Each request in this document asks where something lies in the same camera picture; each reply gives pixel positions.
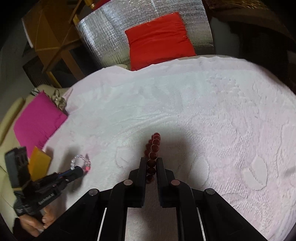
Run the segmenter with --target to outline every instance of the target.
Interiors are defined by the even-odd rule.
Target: crystal bracelet
[[[91,168],[91,162],[90,162],[89,160],[85,159],[85,157],[82,156],[82,155],[77,155],[77,156],[75,156],[75,157],[71,160],[71,166],[70,166],[70,169],[71,169],[71,170],[74,170],[75,165],[76,165],[76,161],[77,161],[77,159],[79,159],[79,158],[82,159],[82,160],[84,161],[84,166],[82,167],[83,172],[84,172],[84,173],[85,173],[85,172],[88,172],[88,171],[90,170],[90,168]]]

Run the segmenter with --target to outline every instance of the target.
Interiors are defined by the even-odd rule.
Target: white bed sheet
[[[75,84],[66,109],[44,147],[49,172],[65,171],[77,154],[88,154],[91,170],[65,190],[60,210],[126,179],[159,132],[159,156],[176,178],[214,188],[268,240],[283,240],[296,222],[296,98],[255,64],[200,57],[136,72],[113,66]],[[126,240],[177,240],[175,212],[159,206],[155,181],[144,208],[128,211]]]

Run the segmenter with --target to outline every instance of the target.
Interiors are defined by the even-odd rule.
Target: reflective foil
[[[214,54],[211,29],[201,0],[111,0],[76,27],[102,67],[130,66],[124,31],[173,12],[181,15],[195,53]]]

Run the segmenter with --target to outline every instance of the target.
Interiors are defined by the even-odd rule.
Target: magenta cushion
[[[14,131],[21,146],[27,147],[28,157],[34,146],[42,149],[46,141],[63,124],[67,116],[44,93],[39,93],[16,120]]]

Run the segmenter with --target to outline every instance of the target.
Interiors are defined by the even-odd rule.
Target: finger
[[[19,219],[20,219],[20,224],[24,230],[26,230],[29,234],[31,234],[34,237],[37,237],[39,235],[39,231],[30,225],[32,223],[31,216],[29,216],[28,214],[25,214],[20,216]]]
[[[43,224],[40,223],[36,218],[33,218],[29,215],[28,215],[28,217],[26,217],[26,223],[28,225],[34,227],[35,229],[43,230]]]
[[[46,223],[46,224],[44,224],[43,225],[43,228],[44,229],[47,229],[50,225],[52,225],[54,223],[54,220],[53,221],[51,221],[51,222],[49,222],[49,223]]]
[[[51,205],[47,205],[46,207],[44,207],[44,208],[43,208],[43,211],[44,211],[45,213],[50,213],[50,212],[52,211],[52,207],[51,207]]]
[[[42,218],[43,223],[49,223],[53,220],[55,220],[55,216],[52,213],[46,213]]]
[[[31,234],[34,237],[38,237],[39,236],[40,232],[37,229],[35,229],[34,227],[32,227],[30,225],[26,225],[26,226],[27,227],[26,228],[23,227],[23,229],[26,230],[29,234]]]

